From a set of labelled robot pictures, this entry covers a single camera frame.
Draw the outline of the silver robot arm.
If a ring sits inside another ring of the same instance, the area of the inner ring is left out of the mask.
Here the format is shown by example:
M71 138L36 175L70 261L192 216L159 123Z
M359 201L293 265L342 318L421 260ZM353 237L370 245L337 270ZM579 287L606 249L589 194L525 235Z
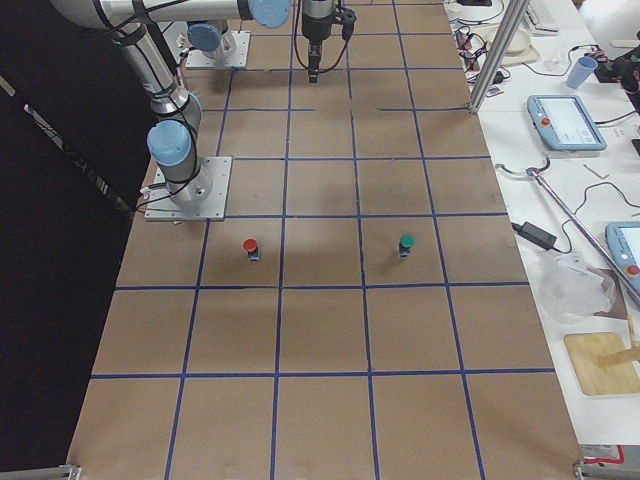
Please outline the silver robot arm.
M289 1L248 1L249 17L266 28L278 28L289 18ZM341 22L337 1L300 1L296 7L295 27L308 40L308 60L300 65L315 83L320 68L323 42L331 35L332 26ZM190 22L187 39L191 53L190 68L240 69L246 66L250 33L232 31L225 20Z
M275 29L289 18L287 1L54 1L53 7L77 26L101 30L131 65L158 123L147 145L165 179L169 200L194 210L210 195L213 179L198 157L202 107L169 70L147 26L158 22L202 21L215 28L229 19L254 20Z

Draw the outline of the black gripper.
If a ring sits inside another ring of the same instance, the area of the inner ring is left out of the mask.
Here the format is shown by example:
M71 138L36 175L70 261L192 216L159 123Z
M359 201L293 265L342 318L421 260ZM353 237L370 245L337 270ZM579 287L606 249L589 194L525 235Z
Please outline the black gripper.
M320 74L320 45L330 36L332 28L331 0L303 0L302 34L308 45L308 78L316 83Z

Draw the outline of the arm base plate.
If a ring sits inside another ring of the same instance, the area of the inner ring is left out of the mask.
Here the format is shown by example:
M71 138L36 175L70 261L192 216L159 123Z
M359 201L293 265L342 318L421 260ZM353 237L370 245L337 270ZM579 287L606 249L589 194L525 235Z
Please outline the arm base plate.
M158 165L143 209L147 221L223 221L232 168L231 157L198 156L180 166Z
M250 33L227 30L221 33L208 24L192 25L188 30L192 50L187 56L188 69L243 69L246 67Z

